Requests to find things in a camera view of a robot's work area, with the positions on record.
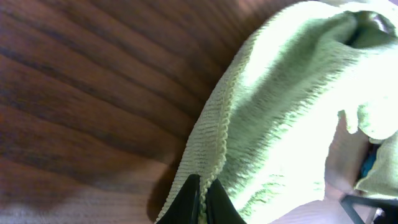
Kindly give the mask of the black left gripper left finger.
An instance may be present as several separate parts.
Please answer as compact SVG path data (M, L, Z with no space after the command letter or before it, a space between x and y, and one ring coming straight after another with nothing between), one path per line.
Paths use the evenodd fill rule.
M197 224L199 212L200 176L191 174L157 224Z

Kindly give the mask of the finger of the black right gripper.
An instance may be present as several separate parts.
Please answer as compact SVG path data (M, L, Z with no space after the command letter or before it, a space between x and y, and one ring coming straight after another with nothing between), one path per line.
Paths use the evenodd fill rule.
M354 224L397 224L397 200L367 198L355 195L345 195L340 205ZM363 220L355 207L366 207L371 210L370 215Z

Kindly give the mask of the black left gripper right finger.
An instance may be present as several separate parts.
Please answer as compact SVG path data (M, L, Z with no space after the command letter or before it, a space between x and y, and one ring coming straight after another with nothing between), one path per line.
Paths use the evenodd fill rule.
M207 224L246 224L218 179L206 193L206 220Z

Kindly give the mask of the light green microfiber cloth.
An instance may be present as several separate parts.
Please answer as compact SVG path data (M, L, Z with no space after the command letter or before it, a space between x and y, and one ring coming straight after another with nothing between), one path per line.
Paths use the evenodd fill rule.
M183 185L199 180L208 223L220 181L246 223L271 223L325 193L341 117L353 134L397 131L397 6L304 1L279 11L240 48L188 138L159 218L182 220Z

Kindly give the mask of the blue cloth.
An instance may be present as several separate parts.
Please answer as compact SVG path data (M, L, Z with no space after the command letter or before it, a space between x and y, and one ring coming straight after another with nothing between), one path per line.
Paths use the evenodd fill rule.
M381 146L380 144L371 145L370 150L361 166L360 178L365 178L368 175L369 171L372 169L376 161L377 150L379 149L380 146Z

